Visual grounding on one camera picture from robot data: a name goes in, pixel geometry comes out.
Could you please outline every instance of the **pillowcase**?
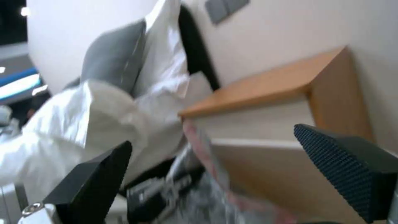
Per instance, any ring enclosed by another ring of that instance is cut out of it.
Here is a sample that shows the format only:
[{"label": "pillowcase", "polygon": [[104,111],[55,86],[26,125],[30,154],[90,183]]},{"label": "pillowcase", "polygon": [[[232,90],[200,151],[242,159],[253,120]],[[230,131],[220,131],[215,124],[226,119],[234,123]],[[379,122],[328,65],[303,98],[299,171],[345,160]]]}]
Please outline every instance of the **pillowcase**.
[{"label": "pillowcase", "polygon": [[146,22],[127,25],[99,36],[88,48],[81,82],[97,79],[131,93],[142,66]]},{"label": "pillowcase", "polygon": [[145,17],[147,24],[144,64],[133,96],[166,88],[185,92],[189,73],[178,25],[180,0],[159,0]]}]

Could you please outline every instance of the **white wall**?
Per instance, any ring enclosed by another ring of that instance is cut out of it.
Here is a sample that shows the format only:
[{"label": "white wall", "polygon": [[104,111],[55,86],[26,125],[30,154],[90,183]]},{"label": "white wall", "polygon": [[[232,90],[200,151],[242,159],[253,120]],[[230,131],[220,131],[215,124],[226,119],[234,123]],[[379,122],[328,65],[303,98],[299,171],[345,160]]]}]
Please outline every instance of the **white wall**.
[{"label": "white wall", "polygon": [[398,1],[251,0],[218,26],[187,2],[224,85],[348,44],[378,143],[398,152]]},{"label": "white wall", "polygon": [[[29,53],[50,89],[80,75],[84,53],[103,31],[137,20],[156,0],[27,0]],[[349,44],[376,137],[398,144],[398,1],[251,0],[218,26],[205,0],[186,0],[222,84]]]}]

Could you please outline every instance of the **white bedsheet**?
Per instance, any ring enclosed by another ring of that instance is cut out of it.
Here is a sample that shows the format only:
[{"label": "white bedsheet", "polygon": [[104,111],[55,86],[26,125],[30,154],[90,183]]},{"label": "white bedsheet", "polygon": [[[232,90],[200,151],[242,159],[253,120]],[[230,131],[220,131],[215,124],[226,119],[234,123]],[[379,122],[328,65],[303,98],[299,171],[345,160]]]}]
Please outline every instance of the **white bedsheet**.
[{"label": "white bedsheet", "polygon": [[77,164],[125,140],[133,145],[123,183],[174,155],[183,136],[177,112],[211,93],[203,75],[190,78],[184,98],[159,90],[133,100],[89,81],[57,94],[0,145],[0,185],[22,182],[29,202],[41,201]]}]

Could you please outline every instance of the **metal bolt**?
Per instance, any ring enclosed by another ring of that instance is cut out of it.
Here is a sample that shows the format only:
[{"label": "metal bolt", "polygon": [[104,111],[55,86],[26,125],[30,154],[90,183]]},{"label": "metal bolt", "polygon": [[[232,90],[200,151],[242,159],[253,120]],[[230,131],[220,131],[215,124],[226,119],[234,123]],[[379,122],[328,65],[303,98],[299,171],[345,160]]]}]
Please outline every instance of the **metal bolt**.
[{"label": "metal bolt", "polygon": [[23,217],[28,217],[28,216],[30,216],[31,214],[33,214],[33,213],[39,211],[39,210],[42,209],[42,208],[44,208],[43,203],[41,203],[41,202],[33,203],[33,204],[29,205],[28,207],[26,207],[26,208],[22,211],[22,216],[23,216]]}]

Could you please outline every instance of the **gray light switch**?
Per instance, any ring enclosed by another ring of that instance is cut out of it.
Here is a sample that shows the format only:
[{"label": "gray light switch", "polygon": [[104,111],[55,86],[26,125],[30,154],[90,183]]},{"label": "gray light switch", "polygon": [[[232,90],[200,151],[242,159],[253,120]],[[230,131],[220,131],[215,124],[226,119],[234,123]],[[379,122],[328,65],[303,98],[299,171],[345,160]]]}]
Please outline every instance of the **gray light switch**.
[{"label": "gray light switch", "polygon": [[218,24],[228,17],[228,10],[223,0],[208,0],[205,6],[214,24]]},{"label": "gray light switch", "polygon": [[249,0],[223,0],[229,14],[232,14],[249,3]]},{"label": "gray light switch", "polygon": [[232,13],[247,5],[250,0],[207,0],[205,7],[214,24],[219,24]]}]

